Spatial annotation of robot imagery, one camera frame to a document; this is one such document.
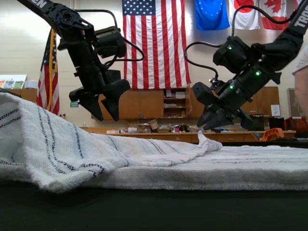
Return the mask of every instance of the black table surface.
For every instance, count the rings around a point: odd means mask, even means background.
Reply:
[[[64,194],[0,183],[3,231],[306,230],[308,192],[79,188]]]

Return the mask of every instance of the white shirt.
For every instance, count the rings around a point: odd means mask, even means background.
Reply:
[[[297,56],[296,58],[296,64],[295,64],[295,68],[293,70],[293,75],[295,75],[295,73],[305,67],[308,66],[308,46],[306,46]]]

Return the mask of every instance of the green exit sign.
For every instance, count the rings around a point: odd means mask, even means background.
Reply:
[[[79,107],[79,102],[71,102],[71,107]]]

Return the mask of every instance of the person's arm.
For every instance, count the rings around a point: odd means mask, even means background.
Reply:
[[[295,73],[295,96],[308,118],[308,67]]]

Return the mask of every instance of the red circle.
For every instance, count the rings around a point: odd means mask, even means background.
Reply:
[[[244,5],[255,5],[253,0],[234,0],[234,7],[235,9],[238,9],[240,6],[244,6]],[[243,8],[240,10],[240,12],[242,13],[249,13],[251,12],[253,9],[251,8]]]

